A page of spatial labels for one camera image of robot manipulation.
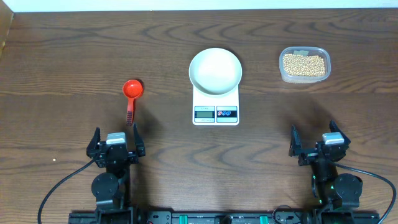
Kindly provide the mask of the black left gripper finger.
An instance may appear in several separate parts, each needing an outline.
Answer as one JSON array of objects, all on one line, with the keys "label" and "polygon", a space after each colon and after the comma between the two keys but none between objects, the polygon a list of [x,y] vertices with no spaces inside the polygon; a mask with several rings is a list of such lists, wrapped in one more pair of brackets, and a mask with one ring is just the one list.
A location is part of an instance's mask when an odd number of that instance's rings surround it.
[{"label": "black left gripper finger", "polygon": [[133,124],[133,131],[134,131],[134,144],[136,147],[137,152],[144,152],[144,141],[140,137],[136,123]]},{"label": "black left gripper finger", "polygon": [[100,128],[97,127],[95,129],[94,135],[88,145],[88,152],[94,151],[98,147],[98,143],[100,142],[101,137],[100,137]]}]

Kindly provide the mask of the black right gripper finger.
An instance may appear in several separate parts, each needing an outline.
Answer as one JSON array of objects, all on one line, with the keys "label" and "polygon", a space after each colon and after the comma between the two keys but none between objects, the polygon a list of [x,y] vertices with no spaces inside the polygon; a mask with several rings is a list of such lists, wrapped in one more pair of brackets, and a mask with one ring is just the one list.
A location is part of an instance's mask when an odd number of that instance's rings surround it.
[{"label": "black right gripper finger", "polygon": [[329,123],[329,129],[332,133],[340,133],[341,137],[344,140],[345,145],[351,144],[351,140],[344,134],[344,132],[337,126],[334,120],[331,120]]},{"label": "black right gripper finger", "polygon": [[297,128],[292,125],[291,127],[291,140],[290,140],[290,147],[289,147],[289,156],[298,156],[302,153],[302,142],[299,136],[299,132]]}]

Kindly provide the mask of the red measuring scoop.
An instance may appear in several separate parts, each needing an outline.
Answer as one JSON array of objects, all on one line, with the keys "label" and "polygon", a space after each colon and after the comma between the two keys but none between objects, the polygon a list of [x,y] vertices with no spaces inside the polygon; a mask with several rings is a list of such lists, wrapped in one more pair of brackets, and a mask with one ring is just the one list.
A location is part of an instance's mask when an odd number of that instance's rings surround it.
[{"label": "red measuring scoop", "polygon": [[144,87],[139,80],[128,80],[123,85],[123,94],[127,98],[126,124],[132,126],[134,120],[135,100],[143,95]]}]

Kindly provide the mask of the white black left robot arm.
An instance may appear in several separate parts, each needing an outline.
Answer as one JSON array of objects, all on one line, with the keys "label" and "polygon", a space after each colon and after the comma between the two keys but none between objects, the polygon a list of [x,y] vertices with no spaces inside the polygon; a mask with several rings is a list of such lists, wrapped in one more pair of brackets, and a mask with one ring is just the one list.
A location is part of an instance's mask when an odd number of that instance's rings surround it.
[{"label": "white black left robot arm", "polygon": [[100,128],[86,148],[86,155],[105,171],[95,177],[91,192],[96,198],[95,223],[136,223],[130,196],[130,167],[146,155],[137,126],[132,125],[135,150],[127,149],[125,133],[111,133],[101,140]]}]

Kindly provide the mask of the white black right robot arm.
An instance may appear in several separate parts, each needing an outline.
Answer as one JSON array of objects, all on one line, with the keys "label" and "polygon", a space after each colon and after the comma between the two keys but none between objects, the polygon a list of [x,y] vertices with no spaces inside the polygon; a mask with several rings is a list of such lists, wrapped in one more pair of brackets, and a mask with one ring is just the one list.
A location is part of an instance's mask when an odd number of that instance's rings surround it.
[{"label": "white black right robot arm", "polygon": [[329,133],[315,147],[303,148],[299,132],[291,127],[289,156],[298,158],[299,166],[310,166],[312,190],[320,207],[304,212],[302,223],[354,223],[353,209],[359,207],[363,181],[358,176],[337,172],[336,162],[345,157],[351,141],[331,120]]}]

